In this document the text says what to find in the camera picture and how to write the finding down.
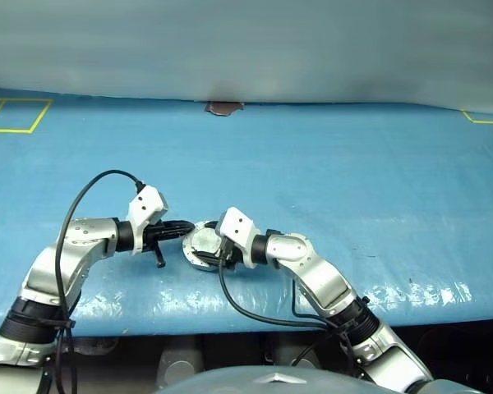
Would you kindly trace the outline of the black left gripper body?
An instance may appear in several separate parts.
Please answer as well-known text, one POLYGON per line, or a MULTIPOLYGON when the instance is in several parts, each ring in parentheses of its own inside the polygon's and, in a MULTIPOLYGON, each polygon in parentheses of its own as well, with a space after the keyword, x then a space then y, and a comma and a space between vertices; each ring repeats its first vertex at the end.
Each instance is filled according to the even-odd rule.
POLYGON ((148 225, 143 232, 142 252, 153 252, 156 259, 156 267, 164 268, 166 262, 163 253, 159 247, 161 236, 163 235, 164 225, 162 221, 148 225))

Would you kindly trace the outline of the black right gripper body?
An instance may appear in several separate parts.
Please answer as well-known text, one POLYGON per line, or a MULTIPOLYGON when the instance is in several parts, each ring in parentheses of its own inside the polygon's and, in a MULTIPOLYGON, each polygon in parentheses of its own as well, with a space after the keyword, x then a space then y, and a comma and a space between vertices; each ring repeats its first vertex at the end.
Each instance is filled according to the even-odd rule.
POLYGON ((242 251, 233 241, 224 237, 219 247, 219 265, 225 269, 235 269, 238 264, 243 264, 242 251))

